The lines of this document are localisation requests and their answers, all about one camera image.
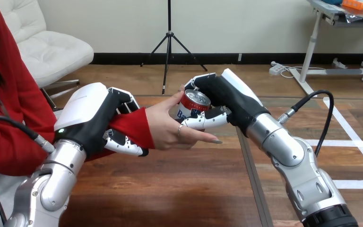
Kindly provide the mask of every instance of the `power strip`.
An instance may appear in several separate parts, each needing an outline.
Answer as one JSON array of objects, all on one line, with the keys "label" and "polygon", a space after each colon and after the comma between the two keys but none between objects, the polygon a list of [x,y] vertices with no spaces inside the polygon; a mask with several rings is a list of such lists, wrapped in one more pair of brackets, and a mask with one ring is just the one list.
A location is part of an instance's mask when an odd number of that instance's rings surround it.
[{"label": "power strip", "polygon": [[274,67],[269,69],[269,73],[271,75],[279,75],[283,70],[285,70],[285,67],[281,64],[276,64]]}]

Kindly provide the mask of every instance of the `table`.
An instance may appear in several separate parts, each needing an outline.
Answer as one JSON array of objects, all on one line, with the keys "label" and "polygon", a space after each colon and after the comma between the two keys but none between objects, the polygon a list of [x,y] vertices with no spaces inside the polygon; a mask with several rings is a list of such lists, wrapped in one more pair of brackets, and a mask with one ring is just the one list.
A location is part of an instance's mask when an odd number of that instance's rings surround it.
[{"label": "table", "polygon": [[[140,106],[166,98],[136,97]],[[261,98],[273,116],[281,115],[298,100]],[[363,139],[363,100],[336,100],[336,108]],[[285,126],[293,135],[316,145],[313,140],[322,132],[327,111],[322,99],[312,99]],[[207,132],[224,143],[198,143],[192,150],[152,150],[147,157],[113,154],[86,163],[60,226],[302,226],[267,155],[231,125]],[[328,146],[331,141],[350,141],[334,118],[319,167],[334,180],[363,180],[360,150],[351,145]],[[340,192],[363,226],[363,189]]]},{"label": "table", "polygon": [[305,55],[304,64],[301,74],[297,69],[289,69],[297,83],[305,91],[310,94],[313,91],[311,86],[306,82],[307,75],[363,75],[363,69],[330,69],[330,70],[308,70],[315,49],[317,37],[320,28],[321,19],[326,21],[333,27],[363,27],[363,22],[347,23],[344,9],[336,5],[330,5],[321,0],[307,0],[313,7],[313,12],[317,15],[314,30],[310,37],[307,53]]},{"label": "table", "polygon": [[[167,98],[136,97],[146,107]],[[60,226],[271,227],[262,225],[236,128],[207,132],[223,144],[85,163]]]}]

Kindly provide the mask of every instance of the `woman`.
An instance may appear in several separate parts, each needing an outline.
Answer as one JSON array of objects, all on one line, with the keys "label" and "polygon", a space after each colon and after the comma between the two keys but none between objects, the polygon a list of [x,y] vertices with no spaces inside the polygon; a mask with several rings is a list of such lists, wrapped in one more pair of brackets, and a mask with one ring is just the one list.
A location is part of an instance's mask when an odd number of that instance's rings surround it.
[{"label": "woman", "polygon": [[[179,103],[183,87],[171,98],[130,114],[118,115],[110,127],[145,148],[191,148],[198,140],[221,143],[216,136],[182,127],[168,110]],[[24,122],[48,141],[54,137],[56,118],[22,62],[16,42],[0,13],[0,115]],[[98,154],[102,157],[113,152]],[[46,158],[46,153],[23,132],[0,122],[0,200],[9,216],[17,186]]]}]

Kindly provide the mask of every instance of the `wooden table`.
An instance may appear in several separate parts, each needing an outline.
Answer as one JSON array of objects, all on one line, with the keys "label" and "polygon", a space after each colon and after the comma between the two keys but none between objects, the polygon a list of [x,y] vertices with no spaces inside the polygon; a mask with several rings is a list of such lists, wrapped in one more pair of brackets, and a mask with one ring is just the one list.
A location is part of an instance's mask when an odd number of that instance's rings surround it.
[{"label": "wooden table", "polygon": [[[137,101],[150,106],[165,98]],[[236,128],[208,132],[223,144],[199,142],[191,150],[113,154],[86,163],[60,226],[261,226]]]},{"label": "wooden table", "polygon": [[[137,101],[150,106],[166,98],[145,96],[137,97]],[[274,117],[298,101],[297,98],[260,99]],[[335,104],[363,140],[363,100],[340,99]],[[327,111],[322,99],[313,99],[285,126],[294,136],[317,140]],[[263,152],[248,141],[260,184],[252,188],[254,180],[250,181],[250,166],[246,165],[247,155],[243,155],[245,149],[241,147],[247,141],[239,141],[231,125],[207,132],[224,143],[198,143],[192,150],[152,150],[147,157],[113,154],[86,163],[60,226],[265,226],[259,210],[268,210],[273,220],[268,226],[302,226],[287,198],[282,178]],[[333,117],[326,139],[350,140],[350,137]],[[334,180],[363,180],[363,154],[356,147],[324,146],[318,162]],[[259,204],[258,190],[264,194],[264,204]],[[363,189],[340,192],[363,226]]]}]

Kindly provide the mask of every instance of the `woman's hand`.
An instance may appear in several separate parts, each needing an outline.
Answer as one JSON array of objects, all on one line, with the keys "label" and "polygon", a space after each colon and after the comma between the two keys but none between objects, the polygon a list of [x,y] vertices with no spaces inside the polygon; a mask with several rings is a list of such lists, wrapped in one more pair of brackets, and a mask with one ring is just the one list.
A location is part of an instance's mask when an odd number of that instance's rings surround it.
[{"label": "woman's hand", "polygon": [[184,86],[182,85],[179,91],[172,97],[146,109],[149,130],[155,149],[190,149],[197,141],[222,143],[212,134],[197,131],[186,126],[182,126],[180,128],[180,135],[177,135],[180,124],[169,116],[169,110],[179,104],[183,93]]}]

